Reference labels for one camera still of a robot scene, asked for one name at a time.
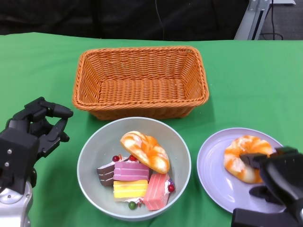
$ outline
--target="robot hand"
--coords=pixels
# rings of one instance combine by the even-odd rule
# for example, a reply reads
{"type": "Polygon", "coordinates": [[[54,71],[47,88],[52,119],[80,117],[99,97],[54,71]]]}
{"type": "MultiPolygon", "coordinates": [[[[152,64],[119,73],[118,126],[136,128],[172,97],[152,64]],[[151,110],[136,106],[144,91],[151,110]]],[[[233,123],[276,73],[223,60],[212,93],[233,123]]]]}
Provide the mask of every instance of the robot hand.
{"type": "Polygon", "coordinates": [[[43,97],[24,106],[9,119],[0,133],[0,226],[28,227],[32,205],[32,188],[37,174],[34,164],[47,157],[61,142],[72,110],[49,103],[43,97]],[[45,117],[61,118],[51,125],[45,117]]]}
{"type": "Polygon", "coordinates": [[[264,186],[256,186],[250,195],[284,205],[280,213],[265,214],[234,209],[232,227],[303,227],[303,155],[297,149],[277,148],[276,153],[242,155],[241,160],[256,169],[264,186]]]}

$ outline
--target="green tablecloth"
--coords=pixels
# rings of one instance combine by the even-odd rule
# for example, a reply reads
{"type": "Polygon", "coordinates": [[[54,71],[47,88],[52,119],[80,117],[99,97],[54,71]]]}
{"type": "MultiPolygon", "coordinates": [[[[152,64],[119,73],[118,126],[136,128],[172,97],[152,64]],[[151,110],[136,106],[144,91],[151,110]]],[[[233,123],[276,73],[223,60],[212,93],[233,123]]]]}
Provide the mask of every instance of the green tablecloth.
{"type": "Polygon", "coordinates": [[[62,143],[36,164],[37,186],[29,213],[33,227],[205,226],[227,227],[231,214],[206,194],[196,173],[202,143],[218,130],[247,127],[303,151],[303,42],[154,42],[97,40],[44,34],[0,36],[0,125],[44,96],[71,108],[74,116],[62,143]],[[86,140],[108,122],[71,104],[79,55],[102,47],[192,45],[202,55],[210,98],[188,117],[164,120],[185,140],[192,175],[180,199],[164,214],[139,223],[115,220],[92,206],[80,191],[76,168],[86,140]]]}

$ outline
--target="wicker basket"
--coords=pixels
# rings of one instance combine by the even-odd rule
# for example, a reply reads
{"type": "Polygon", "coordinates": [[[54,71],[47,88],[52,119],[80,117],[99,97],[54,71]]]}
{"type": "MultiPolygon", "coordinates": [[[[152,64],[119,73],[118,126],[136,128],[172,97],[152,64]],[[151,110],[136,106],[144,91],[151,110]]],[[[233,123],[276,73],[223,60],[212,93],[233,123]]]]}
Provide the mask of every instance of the wicker basket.
{"type": "Polygon", "coordinates": [[[197,49],[120,48],[80,56],[72,103],[100,120],[163,119],[185,117],[208,97],[197,49]]]}

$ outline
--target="lavender plate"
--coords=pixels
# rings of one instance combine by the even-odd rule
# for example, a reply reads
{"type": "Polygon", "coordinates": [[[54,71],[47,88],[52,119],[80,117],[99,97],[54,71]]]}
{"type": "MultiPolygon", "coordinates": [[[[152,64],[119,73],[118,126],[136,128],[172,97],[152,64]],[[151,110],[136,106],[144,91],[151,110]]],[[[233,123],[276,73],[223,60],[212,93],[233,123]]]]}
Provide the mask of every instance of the lavender plate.
{"type": "Polygon", "coordinates": [[[219,131],[210,136],[200,148],[197,158],[197,170],[201,184],[207,194],[223,209],[233,212],[242,208],[263,213],[276,213],[285,209],[284,206],[268,203],[249,194],[249,190],[257,184],[240,181],[223,165],[225,149],[238,137],[244,135],[257,136],[270,143],[273,148],[281,147],[274,138],[252,129],[231,128],[219,131]]]}

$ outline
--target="orange glazed pastry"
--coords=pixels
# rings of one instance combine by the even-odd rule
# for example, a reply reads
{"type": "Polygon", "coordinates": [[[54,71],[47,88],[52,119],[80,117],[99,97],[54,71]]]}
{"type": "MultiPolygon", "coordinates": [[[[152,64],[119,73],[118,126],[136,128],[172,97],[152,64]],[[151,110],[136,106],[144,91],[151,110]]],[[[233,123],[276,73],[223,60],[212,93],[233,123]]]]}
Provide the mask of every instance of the orange glazed pastry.
{"type": "Polygon", "coordinates": [[[242,136],[232,142],[224,153],[224,167],[235,177],[246,183],[261,183],[259,170],[254,169],[240,159],[240,155],[262,153],[270,155],[273,150],[266,140],[256,136],[242,136]]]}
{"type": "Polygon", "coordinates": [[[138,131],[130,131],[120,140],[122,146],[141,163],[160,174],[169,171],[169,157],[156,139],[138,131]]]}

